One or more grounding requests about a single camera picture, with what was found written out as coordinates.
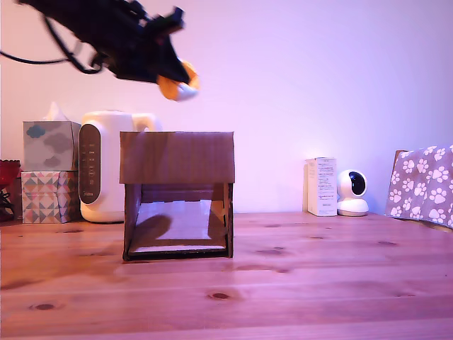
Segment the wood grain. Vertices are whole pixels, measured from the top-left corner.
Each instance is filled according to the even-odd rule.
[[[453,234],[234,216],[232,259],[122,260],[123,226],[1,226],[7,339],[451,339]]]

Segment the white appliance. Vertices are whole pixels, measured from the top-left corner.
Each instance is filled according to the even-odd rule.
[[[95,111],[82,118],[79,133],[81,214],[90,222],[122,222],[125,187],[120,184],[120,132],[161,131],[149,113]]]
[[[343,216],[365,216],[367,201],[362,196],[367,192],[367,178],[357,170],[345,170],[338,175],[338,214]]]

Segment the cloud pattern tissue box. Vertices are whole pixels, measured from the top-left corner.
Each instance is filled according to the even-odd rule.
[[[66,223],[81,218],[75,171],[22,173],[23,223]]]
[[[77,171],[80,124],[23,122],[24,171]]]

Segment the paw print fabric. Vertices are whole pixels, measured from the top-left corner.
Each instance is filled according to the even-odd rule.
[[[385,215],[424,220],[453,229],[453,145],[398,155]]]

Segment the open box front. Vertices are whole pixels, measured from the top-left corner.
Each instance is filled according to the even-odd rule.
[[[227,132],[122,132],[124,260],[232,257],[232,137]]]

